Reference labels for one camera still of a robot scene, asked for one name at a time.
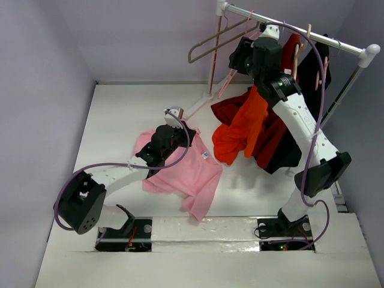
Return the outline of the pink t shirt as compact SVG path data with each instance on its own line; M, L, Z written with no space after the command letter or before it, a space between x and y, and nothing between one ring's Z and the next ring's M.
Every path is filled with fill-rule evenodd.
M184 198L181 210L201 221L211 207L223 167L209 153L199 128L195 130L196 135L186 156L178 164L144 180L142 189L151 193L180 195Z

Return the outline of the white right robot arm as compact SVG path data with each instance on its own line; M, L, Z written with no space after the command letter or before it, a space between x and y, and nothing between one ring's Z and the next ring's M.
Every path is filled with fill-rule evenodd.
M283 121L306 160L304 170L295 175L293 193L277 214L277 230L290 235L352 158L348 152L340 152L318 127L297 81L281 72L282 54L283 48L274 38L242 37L229 56L229 67L251 76L259 95Z

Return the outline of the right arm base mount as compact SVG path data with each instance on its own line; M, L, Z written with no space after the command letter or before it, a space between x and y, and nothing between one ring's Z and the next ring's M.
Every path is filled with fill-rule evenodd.
M292 226L279 218L259 218L254 235L259 240L261 251L315 250L307 216Z

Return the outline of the pink wire hanger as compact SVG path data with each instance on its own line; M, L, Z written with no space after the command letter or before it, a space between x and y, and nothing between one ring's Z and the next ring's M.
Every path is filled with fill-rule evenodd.
M232 79L234 78L236 73L238 72L240 58L242 57L244 52L247 50L247 46L250 46L250 38L248 36L248 23L251 20L251 15L253 13L254 13L254 10L252 10L249 13L249 16L247 17L247 21L246 21L246 27L245 27L244 34L241 37L240 42L238 43L238 46L236 47L235 51L229 56L230 71L229 71L228 75L226 76L225 82L222 85L222 87L218 93L218 96L217 96L218 99L221 98L224 91L226 90L226 88L228 87L228 85L230 84L230 82L232 81Z

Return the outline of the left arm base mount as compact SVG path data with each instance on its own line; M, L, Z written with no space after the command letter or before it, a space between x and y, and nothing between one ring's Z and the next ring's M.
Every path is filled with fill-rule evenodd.
M136 218L125 235L112 228L99 231L95 249L101 252L151 252L151 233L152 218Z

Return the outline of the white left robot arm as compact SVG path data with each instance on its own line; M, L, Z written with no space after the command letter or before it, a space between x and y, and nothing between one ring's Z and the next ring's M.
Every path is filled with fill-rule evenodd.
M82 235L95 227L120 237L131 235L135 217L122 205L104 204L108 194L175 167L188 152L196 130L184 121L180 127L161 125L150 142L131 158L131 163L105 163L107 170L87 173L87 167L74 172L61 188L53 206L56 223L64 230Z

